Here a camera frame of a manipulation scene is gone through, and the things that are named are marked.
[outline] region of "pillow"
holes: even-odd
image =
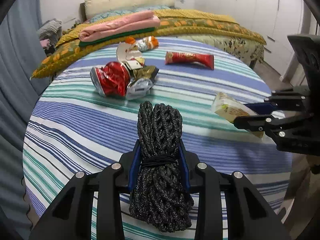
[[[174,0],[85,0],[85,14],[91,19],[96,14],[123,8],[166,5],[174,6]]]
[[[99,20],[108,18],[110,16],[117,16],[117,15],[124,15],[124,14],[129,14],[129,13],[135,13],[135,12],[140,12],[140,11],[145,11],[145,10],[160,10],[160,9],[170,9],[170,7],[165,6],[165,5],[158,5],[158,6],[148,6],[148,7],[138,7],[138,8],[131,8],[131,9],[123,9],[123,10],[110,10],[105,13],[100,13],[95,16],[93,16],[89,22],[94,23]]]

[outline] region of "yellow blanket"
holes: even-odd
[[[246,38],[266,44],[263,37],[255,32],[247,30],[235,23],[235,20],[225,15],[214,15],[196,10],[156,10],[155,13],[160,18],[161,25],[153,32],[133,35],[134,38],[147,36],[170,36],[183,34],[214,34],[229,37]],[[108,17],[102,21],[114,20],[117,17]],[[101,49],[102,47],[125,41],[127,37],[120,37],[103,41],[95,45],[79,47],[79,32],[93,24],[80,24],[70,33],[63,35],[57,43],[57,51],[44,59],[41,65],[33,72],[31,77],[44,78],[59,72],[81,57]]]

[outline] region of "white wardrobe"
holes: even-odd
[[[300,33],[303,0],[195,0],[196,9],[232,16],[241,26],[266,40],[264,60],[284,75],[293,57],[287,39]]]

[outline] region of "striped tablecloth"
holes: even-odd
[[[116,60],[117,45],[93,52],[63,71],[37,102],[24,139],[23,169],[27,191],[39,216],[77,171],[94,173],[133,149],[140,103],[149,100],[179,109],[183,117],[182,139],[188,151],[217,171],[242,171],[276,211],[285,194],[291,170],[291,154],[276,150],[266,136],[258,139],[210,110],[217,92],[245,102],[263,102],[267,85],[233,56],[195,41],[159,38],[159,48],[143,53],[146,65],[160,71],[151,94],[133,101],[101,97],[89,76],[92,66]],[[165,65],[167,50],[213,54],[215,70],[197,65]],[[93,201],[92,239],[96,239],[97,196]],[[126,239],[193,239],[198,195],[190,212],[192,227],[161,233],[152,225],[133,219],[129,195],[121,194]],[[223,237],[227,239],[224,196]]]

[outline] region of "blue patterned pillow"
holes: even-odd
[[[147,6],[147,7],[138,7],[138,8],[132,7],[131,9],[123,9],[123,10],[110,10],[105,13],[100,13],[95,15],[89,20],[89,22],[94,23],[110,16],[117,16],[117,15],[124,15],[128,13],[140,12],[145,10],[159,10],[159,9],[170,9],[170,7],[165,5],[158,5],[158,6]]]

